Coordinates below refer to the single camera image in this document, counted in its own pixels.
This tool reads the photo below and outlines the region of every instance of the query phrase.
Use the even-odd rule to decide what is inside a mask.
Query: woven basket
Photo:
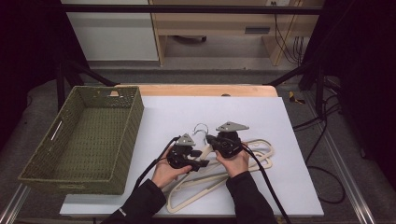
[[[138,87],[75,87],[19,180],[47,193],[122,194],[143,115]]]

